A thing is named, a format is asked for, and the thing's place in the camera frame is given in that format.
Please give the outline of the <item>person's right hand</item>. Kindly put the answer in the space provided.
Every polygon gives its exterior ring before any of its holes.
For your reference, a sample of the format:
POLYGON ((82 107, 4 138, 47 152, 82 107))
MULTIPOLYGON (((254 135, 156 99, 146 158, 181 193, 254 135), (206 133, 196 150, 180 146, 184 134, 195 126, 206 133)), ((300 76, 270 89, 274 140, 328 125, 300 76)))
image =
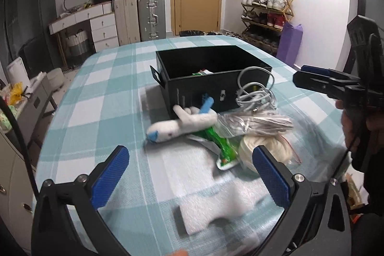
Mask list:
MULTIPOLYGON (((336 100, 335 106, 337 109, 342 109, 342 117, 341 117, 341 124, 342 124, 342 130, 345 136, 345 144, 347 148, 350 148, 351 152, 356 152, 359 144, 360 139, 356 138, 354 141, 354 144, 351 144, 354 137, 354 126, 351 119, 349 119, 348 115, 346 114, 346 111, 344 110, 344 104, 341 100, 336 100)), ((383 115, 376 115, 371 116, 366 121, 366 126, 369 130, 372 132, 378 131, 378 145, 379 148, 383 147, 383 129, 384 129, 384 117, 383 115)))

